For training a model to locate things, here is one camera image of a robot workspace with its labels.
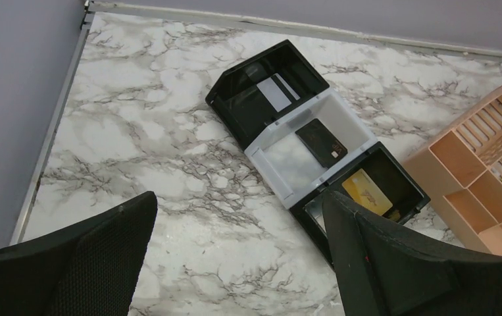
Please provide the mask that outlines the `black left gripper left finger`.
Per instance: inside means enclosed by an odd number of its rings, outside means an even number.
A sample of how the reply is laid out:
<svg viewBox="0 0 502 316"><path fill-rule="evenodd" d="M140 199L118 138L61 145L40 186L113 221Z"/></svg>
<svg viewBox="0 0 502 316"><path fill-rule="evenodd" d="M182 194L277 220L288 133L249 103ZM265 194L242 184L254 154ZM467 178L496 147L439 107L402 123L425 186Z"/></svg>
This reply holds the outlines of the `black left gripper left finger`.
<svg viewBox="0 0 502 316"><path fill-rule="evenodd" d="M0 249L0 315L127 315L157 211L148 191Z"/></svg>

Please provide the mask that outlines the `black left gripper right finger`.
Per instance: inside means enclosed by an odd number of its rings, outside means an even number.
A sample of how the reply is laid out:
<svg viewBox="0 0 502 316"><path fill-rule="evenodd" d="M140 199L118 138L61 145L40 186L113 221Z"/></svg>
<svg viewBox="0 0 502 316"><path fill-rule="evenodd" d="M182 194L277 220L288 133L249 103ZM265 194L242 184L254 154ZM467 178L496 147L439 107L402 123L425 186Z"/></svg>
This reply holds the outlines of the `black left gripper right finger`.
<svg viewBox="0 0 502 316"><path fill-rule="evenodd" d="M322 211L346 315L502 315L502 256L427 237L339 192Z"/></svg>

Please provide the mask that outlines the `black and white card tray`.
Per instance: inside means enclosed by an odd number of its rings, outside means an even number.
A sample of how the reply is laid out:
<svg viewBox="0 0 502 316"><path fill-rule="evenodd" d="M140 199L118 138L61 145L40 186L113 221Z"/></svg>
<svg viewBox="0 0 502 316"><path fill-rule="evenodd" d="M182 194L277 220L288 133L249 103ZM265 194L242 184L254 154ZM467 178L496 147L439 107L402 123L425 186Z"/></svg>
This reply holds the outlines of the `black and white card tray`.
<svg viewBox="0 0 502 316"><path fill-rule="evenodd" d="M225 70L205 101L326 261L326 190L399 224L430 200L289 40Z"/></svg>

